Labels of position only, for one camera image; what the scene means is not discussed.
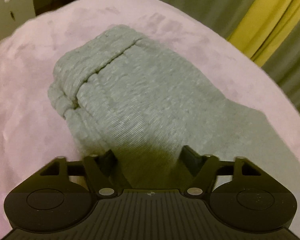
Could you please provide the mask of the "pink fleece bed blanket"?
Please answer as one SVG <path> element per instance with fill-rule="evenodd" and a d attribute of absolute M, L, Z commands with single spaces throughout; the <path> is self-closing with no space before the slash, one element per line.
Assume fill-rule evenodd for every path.
<path fill-rule="evenodd" d="M 0 42 L 0 238 L 10 232 L 6 195 L 56 156 L 78 158 L 47 89 L 56 61 L 106 29 L 125 24 L 191 61 L 227 98 L 261 111 L 291 150 L 289 171 L 267 172 L 292 191 L 300 237 L 300 114 L 276 83 L 207 26 L 159 0 L 77 0 L 19 27 Z"/>

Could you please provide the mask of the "grey sweatpants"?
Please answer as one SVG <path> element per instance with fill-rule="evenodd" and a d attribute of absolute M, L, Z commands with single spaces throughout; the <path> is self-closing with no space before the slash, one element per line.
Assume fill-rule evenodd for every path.
<path fill-rule="evenodd" d="M 192 63 L 126 25 L 66 53 L 53 77 L 48 97 L 77 148 L 112 150 L 119 185 L 187 187 L 187 145 L 223 160 L 245 156 L 300 191 L 300 164 L 263 113 L 227 99 Z"/>

